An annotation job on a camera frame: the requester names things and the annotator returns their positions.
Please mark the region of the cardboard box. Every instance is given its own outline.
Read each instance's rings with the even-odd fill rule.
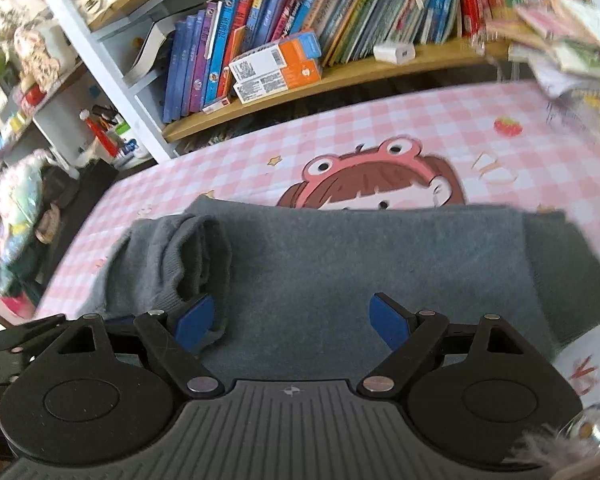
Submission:
[[[245,52],[229,63],[234,89],[245,104],[320,81],[320,44],[313,31],[298,32]]]

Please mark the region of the small white box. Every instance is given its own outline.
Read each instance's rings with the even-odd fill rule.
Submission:
[[[374,57],[376,58],[376,61],[402,65],[415,59],[416,49],[412,43],[385,41],[374,47]]]

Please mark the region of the cartoon girl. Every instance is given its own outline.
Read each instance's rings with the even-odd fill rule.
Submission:
[[[450,164],[421,156],[422,144],[392,137],[374,148],[321,155],[302,170],[303,182],[280,198],[283,207],[314,209],[408,209],[466,202]]]

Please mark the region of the qr code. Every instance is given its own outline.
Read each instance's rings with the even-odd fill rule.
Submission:
[[[237,72],[235,75],[240,81],[244,81],[245,79],[254,77],[256,75],[256,71],[248,61],[241,61],[237,63],[235,65],[235,71]]]
[[[286,66],[285,60],[282,57],[282,54],[280,54],[279,50],[272,50],[271,51],[271,55],[273,56],[273,61],[276,62],[276,65],[278,66]]]

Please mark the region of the cartoon brown hair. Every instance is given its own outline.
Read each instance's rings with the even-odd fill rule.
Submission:
[[[428,187],[437,176],[448,181],[451,188],[445,204],[466,203],[451,165],[435,155],[421,156],[421,150],[419,140],[392,137],[366,150],[359,146],[353,153],[319,156],[305,166],[304,181],[291,186],[278,205],[318,209],[327,202],[405,189],[413,184]]]

